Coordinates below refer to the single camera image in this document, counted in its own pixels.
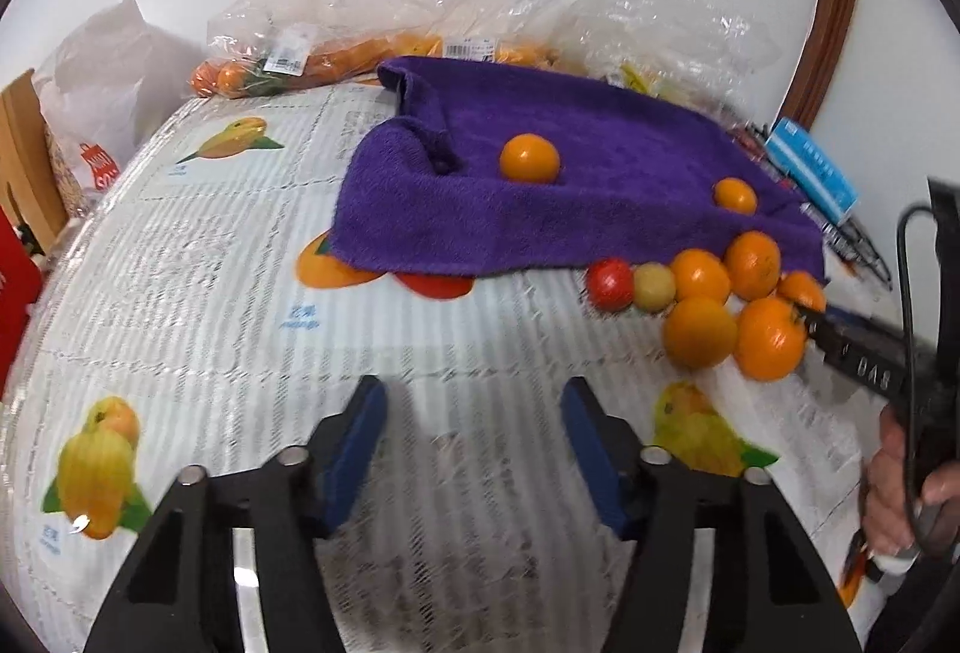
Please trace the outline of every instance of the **wooden frame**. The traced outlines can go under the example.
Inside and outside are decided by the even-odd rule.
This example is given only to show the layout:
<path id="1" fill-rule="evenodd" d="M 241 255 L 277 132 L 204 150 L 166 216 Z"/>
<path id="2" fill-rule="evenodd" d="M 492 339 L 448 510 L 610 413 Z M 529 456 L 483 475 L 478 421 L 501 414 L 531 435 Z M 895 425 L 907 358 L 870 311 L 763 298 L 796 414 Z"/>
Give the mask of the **wooden frame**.
<path id="1" fill-rule="evenodd" d="M 778 118 L 789 117 L 810 129 L 827 97 L 847 40 L 856 0 L 818 0 L 813 27 Z"/>
<path id="2" fill-rule="evenodd" d="M 27 71 L 0 93 L 0 205 L 11 223 L 22 218 L 40 247 L 50 250 L 67 214 L 50 167 L 33 73 Z"/>

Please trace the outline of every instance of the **hand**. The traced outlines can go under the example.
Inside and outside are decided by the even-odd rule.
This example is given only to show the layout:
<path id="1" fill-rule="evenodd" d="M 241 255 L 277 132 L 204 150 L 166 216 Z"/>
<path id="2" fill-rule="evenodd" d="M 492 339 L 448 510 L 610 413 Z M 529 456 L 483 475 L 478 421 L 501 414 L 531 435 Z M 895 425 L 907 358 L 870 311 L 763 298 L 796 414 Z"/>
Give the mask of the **hand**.
<path id="1" fill-rule="evenodd" d="M 913 532 L 904 512 L 904 455 L 906 437 L 893 410 L 880 413 L 880 451 L 867 467 L 870 490 L 864 506 L 863 532 L 875 552 L 896 555 L 912 546 Z M 942 504 L 960 496 L 960 464 L 948 464 L 923 483 L 923 503 Z"/>
<path id="2" fill-rule="evenodd" d="M 904 512 L 906 437 L 893 409 L 880 413 L 880 450 L 867 466 L 869 490 L 863 510 L 863 533 L 874 552 L 896 555 L 913 544 Z"/>

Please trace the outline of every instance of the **red object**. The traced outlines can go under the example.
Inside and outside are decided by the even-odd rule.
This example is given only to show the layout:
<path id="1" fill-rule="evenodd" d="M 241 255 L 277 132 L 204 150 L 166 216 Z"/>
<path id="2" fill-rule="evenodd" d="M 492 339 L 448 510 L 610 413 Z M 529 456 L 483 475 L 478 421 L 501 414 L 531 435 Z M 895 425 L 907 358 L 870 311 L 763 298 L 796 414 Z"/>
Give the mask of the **red object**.
<path id="1" fill-rule="evenodd" d="M 619 312 L 634 302 L 634 272 L 626 260 L 611 257 L 587 269 L 587 295 L 604 312 Z"/>
<path id="2" fill-rule="evenodd" d="M 473 289 L 472 276 L 438 276 L 434 274 L 394 274 L 417 295 L 434 300 L 452 300 Z"/>
<path id="3" fill-rule="evenodd" d="M 27 305 L 40 297 L 42 287 L 40 270 L 0 215 L 0 397 L 27 327 Z"/>
<path id="4" fill-rule="evenodd" d="M 116 161 L 107 154 L 107 151 L 99 143 L 95 143 L 93 146 L 90 146 L 89 143 L 81 143 L 80 157 L 83 157 L 93 173 L 93 186 L 97 189 L 97 192 L 107 192 L 110 185 L 120 175 L 120 169 L 117 167 Z"/>

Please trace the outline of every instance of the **cherry tomato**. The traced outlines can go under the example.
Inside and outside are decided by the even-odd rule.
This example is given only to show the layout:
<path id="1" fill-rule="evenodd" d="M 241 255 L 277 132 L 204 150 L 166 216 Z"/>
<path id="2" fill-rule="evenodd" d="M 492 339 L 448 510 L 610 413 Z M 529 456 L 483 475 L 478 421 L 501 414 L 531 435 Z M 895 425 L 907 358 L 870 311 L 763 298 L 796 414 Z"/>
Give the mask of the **cherry tomato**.
<path id="1" fill-rule="evenodd" d="M 626 260 L 611 257 L 587 269 L 590 302 L 604 312 L 619 312 L 634 302 L 634 272 Z"/>

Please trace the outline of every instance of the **blue gripper pad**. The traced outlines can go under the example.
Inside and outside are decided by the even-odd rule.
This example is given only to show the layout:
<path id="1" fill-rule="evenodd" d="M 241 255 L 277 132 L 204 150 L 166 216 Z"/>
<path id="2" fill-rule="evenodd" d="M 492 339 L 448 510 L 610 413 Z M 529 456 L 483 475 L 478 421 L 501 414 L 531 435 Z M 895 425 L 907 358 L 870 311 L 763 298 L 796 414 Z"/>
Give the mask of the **blue gripper pad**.
<path id="1" fill-rule="evenodd" d="M 587 380 L 571 378 L 566 383 L 560 396 L 560 411 L 566 437 L 573 447 L 600 522 L 610 527 L 616 536 L 624 538 L 630 520 L 620 502 L 620 475 L 598 430 L 608 416 Z"/>
<path id="2" fill-rule="evenodd" d="M 383 383 L 375 376 L 365 376 L 347 410 L 337 417 L 347 418 L 347 429 L 320 474 L 323 483 L 320 518 L 330 533 L 350 517 L 387 421 L 387 390 Z"/>

